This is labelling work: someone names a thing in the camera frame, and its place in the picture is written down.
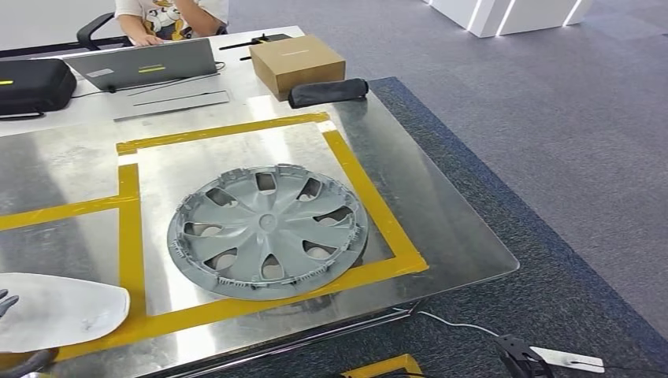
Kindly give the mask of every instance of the brown cardboard box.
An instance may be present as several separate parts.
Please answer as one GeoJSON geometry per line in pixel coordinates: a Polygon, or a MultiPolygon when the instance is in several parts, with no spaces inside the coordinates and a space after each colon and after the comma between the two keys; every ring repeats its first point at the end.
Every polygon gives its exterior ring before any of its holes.
{"type": "Polygon", "coordinates": [[[344,80],[346,61],[313,35],[250,47],[255,74],[279,100],[295,85],[344,80]]]}

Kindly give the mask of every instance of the yellow tape border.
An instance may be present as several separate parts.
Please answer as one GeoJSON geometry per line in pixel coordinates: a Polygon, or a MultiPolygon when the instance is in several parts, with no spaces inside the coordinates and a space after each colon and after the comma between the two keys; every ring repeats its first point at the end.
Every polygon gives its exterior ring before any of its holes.
{"type": "MultiPolygon", "coordinates": [[[[193,132],[182,132],[118,143],[117,152],[122,156],[134,154],[139,149],[154,146],[184,143],[199,139],[327,120],[329,120],[327,113],[311,113],[193,132]]],[[[301,302],[310,298],[376,283],[407,273],[426,270],[428,268],[426,262],[403,231],[403,228],[380,196],[371,179],[366,175],[364,168],[346,144],[343,136],[336,130],[322,132],[322,135],[395,256],[383,261],[349,269],[341,277],[328,285],[297,297],[261,302],[228,298],[188,309],[156,316],[147,316],[143,276],[139,166],[137,164],[119,166],[118,196],[0,217],[1,231],[23,225],[74,217],[85,213],[95,213],[104,209],[118,208],[120,210],[119,281],[122,287],[128,289],[132,298],[128,319],[116,331],[101,339],[62,347],[58,355],[58,361],[98,350],[135,343],[142,339],[158,337],[199,325],[301,302]]]]}
{"type": "Polygon", "coordinates": [[[385,361],[377,362],[375,364],[362,366],[361,368],[342,372],[341,376],[346,378],[371,378],[380,376],[395,370],[405,369],[406,372],[415,372],[422,374],[420,365],[415,361],[415,358],[410,354],[402,354],[400,356],[389,358],[385,361]]]}

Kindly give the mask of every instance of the led light strip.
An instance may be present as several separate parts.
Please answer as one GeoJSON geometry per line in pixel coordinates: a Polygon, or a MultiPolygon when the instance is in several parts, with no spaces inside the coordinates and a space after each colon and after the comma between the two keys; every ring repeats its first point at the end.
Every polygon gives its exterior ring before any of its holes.
{"type": "Polygon", "coordinates": [[[471,19],[469,20],[469,26],[466,27],[466,30],[468,32],[471,31],[471,28],[473,27],[473,22],[476,20],[476,17],[478,15],[478,10],[480,10],[480,5],[482,4],[482,0],[478,0],[476,2],[476,7],[473,8],[473,14],[471,15],[471,19]]]}
{"type": "Polygon", "coordinates": [[[503,19],[501,20],[501,25],[499,25],[499,30],[496,31],[496,36],[497,37],[499,35],[501,35],[501,32],[503,31],[503,27],[506,26],[506,21],[508,21],[508,16],[510,15],[510,12],[512,12],[514,6],[515,6],[515,0],[510,0],[510,4],[508,5],[508,9],[506,9],[506,14],[503,15],[503,19]]]}
{"type": "Polygon", "coordinates": [[[582,3],[582,0],[577,0],[575,2],[575,5],[573,8],[570,10],[570,13],[568,13],[568,17],[566,17],[566,20],[564,21],[562,26],[568,26],[568,23],[570,22],[570,19],[573,18],[573,15],[575,14],[575,11],[580,8],[580,4],[582,3]]]}

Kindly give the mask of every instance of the silver laptop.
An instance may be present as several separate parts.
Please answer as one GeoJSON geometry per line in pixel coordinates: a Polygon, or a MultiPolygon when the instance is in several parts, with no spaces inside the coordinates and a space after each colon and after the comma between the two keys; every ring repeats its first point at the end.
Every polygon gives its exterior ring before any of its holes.
{"type": "Polygon", "coordinates": [[[216,73],[208,39],[189,39],[63,60],[101,91],[216,73]]]}

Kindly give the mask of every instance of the person's hand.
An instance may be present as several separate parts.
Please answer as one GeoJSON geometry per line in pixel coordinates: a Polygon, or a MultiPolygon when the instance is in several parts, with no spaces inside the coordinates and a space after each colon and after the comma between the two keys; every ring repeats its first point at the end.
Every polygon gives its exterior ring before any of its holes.
{"type": "Polygon", "coordinates": [[[7,291],[7,289],[0,289],[0,317],[5,315],[5,313],[11,306],[14,306],[17,304],[17,302],[19,302],[18,295],[14,295],[3,301],[2,299],[6,297],[8,293],[9,292],[7,291]]]}
{"type": "Polygon", "coordinates": [[[151,45],[161,45],[164,41],[159,39],[155,35],[142,35],[141,37],[135,39],[135,45],[137,46],[151,46],[151,45]]]}

